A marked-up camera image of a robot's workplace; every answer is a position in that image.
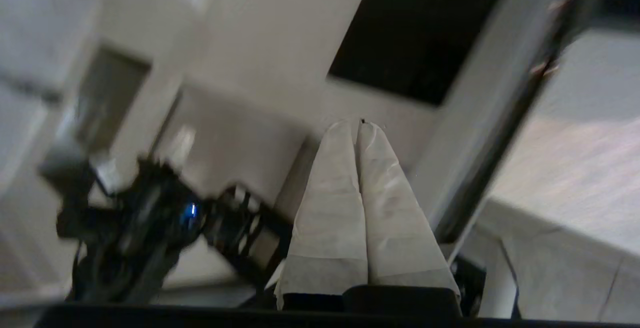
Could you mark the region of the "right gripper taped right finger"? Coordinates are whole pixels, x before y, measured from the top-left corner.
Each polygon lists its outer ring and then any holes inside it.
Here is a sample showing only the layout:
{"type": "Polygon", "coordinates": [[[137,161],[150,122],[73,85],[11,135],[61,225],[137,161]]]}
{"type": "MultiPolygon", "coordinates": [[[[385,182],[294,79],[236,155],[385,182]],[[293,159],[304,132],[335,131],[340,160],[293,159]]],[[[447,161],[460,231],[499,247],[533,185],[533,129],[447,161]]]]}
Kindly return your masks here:
{"type": "Polygon", "coordinates": [[[460,291],[386,133],[362,121],[357,137],[368,280],[373,285],[460,291]]]}

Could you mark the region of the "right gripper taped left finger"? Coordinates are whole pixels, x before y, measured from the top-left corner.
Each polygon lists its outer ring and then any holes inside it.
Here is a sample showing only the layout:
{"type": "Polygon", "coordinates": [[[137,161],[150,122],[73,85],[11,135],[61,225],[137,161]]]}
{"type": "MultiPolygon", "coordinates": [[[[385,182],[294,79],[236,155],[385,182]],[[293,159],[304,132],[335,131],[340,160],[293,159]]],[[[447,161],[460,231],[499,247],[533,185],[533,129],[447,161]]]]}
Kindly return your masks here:
{"type": "Polygon", "coordinates": [[[366,222],[352,126],[339,121],[324,133],[311,166],[275,287],[276,307],[284,310],[292,295],[331,298],[367,283],[366,222]]]}

